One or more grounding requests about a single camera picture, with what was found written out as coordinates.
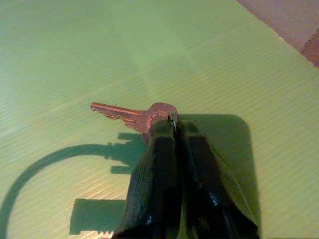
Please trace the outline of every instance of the key blade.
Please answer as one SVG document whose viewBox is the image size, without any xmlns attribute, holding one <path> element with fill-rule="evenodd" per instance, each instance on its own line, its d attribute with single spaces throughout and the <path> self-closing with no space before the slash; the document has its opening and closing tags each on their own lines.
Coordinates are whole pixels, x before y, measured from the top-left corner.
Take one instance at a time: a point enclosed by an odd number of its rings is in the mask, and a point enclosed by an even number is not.
<svg viewBox="0 0 319 239">
<path fill-rule="evenodd" d="M 112 112 L 113 112 L 114 115 L 116 115 L 116 116 L 118 114 L 123 114 L 123 116 L 141 115 L 141 112 L 139 112 L 139 111 L 130 110 L 130 109 L 121 108 L 121 107 L 116 107 L 116 106 L 111 106 L 111 105 L 106 105 L 106 104 L 102 104 L 102 103 L 96 103 L 96 102 L 93 102 L 91 104 L 91 110 L 92 111 L 99 111 L 101 113 L 106 113 L 107 115 L 112 115 Z"/>
<path fill-rule="evenodd" d="M 145 113 L 145 111 L 136 111 L 97 102 L 93 102 L 91 104 L 91 110 L 98 111 L 112 120 L 121 118 L 125 122 L 126 126 L 132 127 L 140 132 L 145 130 L 143 123 L 141 124 L 139 122 L 141 119 L 143 119 L 143 113 Z"/>
</svg>

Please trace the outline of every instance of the key teeth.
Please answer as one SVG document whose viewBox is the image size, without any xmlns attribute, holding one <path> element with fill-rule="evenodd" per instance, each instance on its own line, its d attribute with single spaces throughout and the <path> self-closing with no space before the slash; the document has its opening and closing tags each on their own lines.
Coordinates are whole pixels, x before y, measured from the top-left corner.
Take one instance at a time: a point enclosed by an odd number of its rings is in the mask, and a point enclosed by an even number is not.
<svg viewBox="0 0 319 239">
<path fill-rule="evenodd" d="M 135 119 L 128 119 L 128 118 L 122 118 L 122 120 L 124 122 L 127 122 L 127 123 L 136 123 L 137 122 L 137 120 L 135 120 Z"/>
<path fill-rule="evenodd" d="M 135 130 L 141 132 L 138 128 L 135 128 L 133 125 L 130 125 L 129 123 L 124 123 L 124 124 L 125 124 L 125 126 L 127 126 L 127 127 L 133 128 L 133 129 L 135 129 Z"/>
<path fill-rule="evenodd" d="M 105 113 L 101 113 L 103 114 L 105 117 L 111 119 L 111 120 L 116 120 L 116 119 L 119 119 L 120 117 L 119 116 L 113 116 L 113 115 L 108 115 L 108 114 L 105 114 Z"/>
</svg>

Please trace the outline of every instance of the floor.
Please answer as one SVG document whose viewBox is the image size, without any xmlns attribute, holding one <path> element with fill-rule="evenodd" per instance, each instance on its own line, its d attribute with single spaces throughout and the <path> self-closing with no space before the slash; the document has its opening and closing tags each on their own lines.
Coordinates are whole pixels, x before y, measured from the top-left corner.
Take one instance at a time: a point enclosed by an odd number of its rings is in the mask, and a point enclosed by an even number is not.
<svg viewBox="0 0 319 239">
<path fill-rule="evenodd" d="M 237 1 L 319 67 L 319 1 Z"/>
<path fill-rule="evenodd" d="M 0 239 L 112 233 L 146 146 L 92 101 L 175 105 L 262 238 L 319 237 L 319 69 L 237 1 L 3 0 L 0 28 Z"/>
</svg>

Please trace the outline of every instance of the brass key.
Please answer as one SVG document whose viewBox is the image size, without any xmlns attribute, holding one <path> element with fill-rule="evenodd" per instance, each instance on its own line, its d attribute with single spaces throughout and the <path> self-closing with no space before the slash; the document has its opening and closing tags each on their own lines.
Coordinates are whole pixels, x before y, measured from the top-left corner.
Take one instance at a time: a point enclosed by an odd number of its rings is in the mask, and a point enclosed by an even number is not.
<svg viewBox="0 0 319 239">
<path fill-rule="evenodd" d="M 177 110 L 166 103 L 154 103 L 147 111 L 136 111 L 117 106 L 93 102 L 92 111 L 98 111 L 110 119 L 121 118 L 125 125 L 142 133 L 142 140 L 147 143 L 151 126 L 159 120 L 172 120 L 174 127 L 177 121 Z"/>
</svg>

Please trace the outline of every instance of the green surface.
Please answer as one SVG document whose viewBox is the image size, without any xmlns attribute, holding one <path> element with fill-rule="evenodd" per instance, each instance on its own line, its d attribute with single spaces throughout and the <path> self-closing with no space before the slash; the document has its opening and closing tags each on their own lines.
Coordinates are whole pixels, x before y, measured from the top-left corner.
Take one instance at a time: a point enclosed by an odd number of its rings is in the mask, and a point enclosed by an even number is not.
<svg viewBox="0 0 319 239">
<path fill-rule="evenodd" d="M 145 146 L 92 101 L 175 105 L 263 238 L 319 237 L 319 70 L 236 1 L 4 0 L 0 34 L 1 239 L 102 236 L 69 234 L 75 200 L 125 199 Z"/>
</svg>

